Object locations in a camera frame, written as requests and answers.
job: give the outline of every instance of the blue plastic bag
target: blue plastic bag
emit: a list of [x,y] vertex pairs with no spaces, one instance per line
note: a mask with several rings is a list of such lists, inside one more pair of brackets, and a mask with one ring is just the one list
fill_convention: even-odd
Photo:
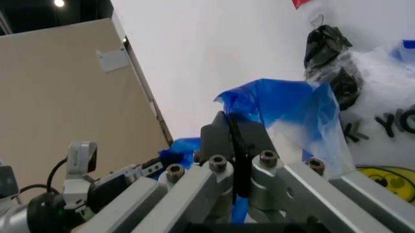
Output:
[[328,84],[260,79],[225,91],[215,101],[224,104],[227,114],[262,122],[271,140],[275,137],[270,134],[284,134],[305,151],[303,159],[311,155],[322,160],[327,177],[354,170]]

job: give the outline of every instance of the black cable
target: black cable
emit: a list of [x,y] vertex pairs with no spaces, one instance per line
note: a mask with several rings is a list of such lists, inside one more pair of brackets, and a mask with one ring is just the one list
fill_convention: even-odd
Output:
[[[28,186],[26,186],[26,187],[21,188],[20,193],[23,193],[23,192],[25,192],[25,191],[27,191],[27,190],[29,190],[29,189],[32,189],[32,188],[47,188],[47,186],[46,186],[45,184],[42,184],[42,183],[35,183],[35,184],[31,184],[31,185],[28,185]],[[60,193],[59,193],[56,189],[54,189],[53,187],[51,187],[51,191],[52,191],[54,194],[60,194]]]
[[64,163],[66,163],[67,160],[68,160],[67,158],[64,158],[59,163],[57,163],[55,165],[55,167],[53,167],[51,173],[48,176],[48,180],[46,181],[46,191],[48,193],[52,192],[52,179],[53,179],[53,176],[55,175],[56,171],[60,168],[60,166],[62,166]]

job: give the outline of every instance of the black letter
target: black letter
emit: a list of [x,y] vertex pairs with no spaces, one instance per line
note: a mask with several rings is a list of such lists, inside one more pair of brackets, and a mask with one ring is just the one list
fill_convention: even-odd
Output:
[[347,138],[350,138],[354,143],[358,142],[359,139],[353,135],[350,135],[350,130],[352,129],[352,124],[348,123],[346,125],[345,130],[343,131],[343,133],[345,134],[345,140],[347,141]]
[[402,114],[400,117],[400,124],[402,125],[402,128],[409,133],[415,133],[415,129],[411,128],[408,124],[408,117],[415,115],[415,110],[409,110]]
[[384,122],[380,117],[375,116],[375,120],[385,128],[386,133],[388,134],[389,137],[395,136],[392,130],[392,124],[394,123],[394,118],[395,118],[394,115],[390,114],[388,118],[386,119],[386,122]]

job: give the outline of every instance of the white wall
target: white wall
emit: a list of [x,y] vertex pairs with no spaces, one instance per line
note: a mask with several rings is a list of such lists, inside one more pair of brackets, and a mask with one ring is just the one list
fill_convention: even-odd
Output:
[[[413,0],[324,0],[356,48],[415,38]],[[302,80],[310,28],[291,0],[112,0],[173,138],[198,136],[222,91]]]

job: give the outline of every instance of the bolt head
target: bolt head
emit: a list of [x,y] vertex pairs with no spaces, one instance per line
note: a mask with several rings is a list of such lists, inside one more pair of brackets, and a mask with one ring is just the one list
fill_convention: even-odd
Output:
[[310,158],[306,161],[306,164],[313,169],[315,172],[317,172],[320,176],[324,174],[324,169],[326,168],[323,161],[316,159],[316,158]]
[[172,183],[176,183],[185,174],[185,169],[181,164],[171,164],[166,168],[166,178]]
[[259,154],[259,161],[267,167],[276,166],[278,158],[278,154],[272,150],[263,150],[261,154]]
[[214,172],[223,172],[226,170],[227,160],[222,155],[213,155],[209,158],[209,168]]

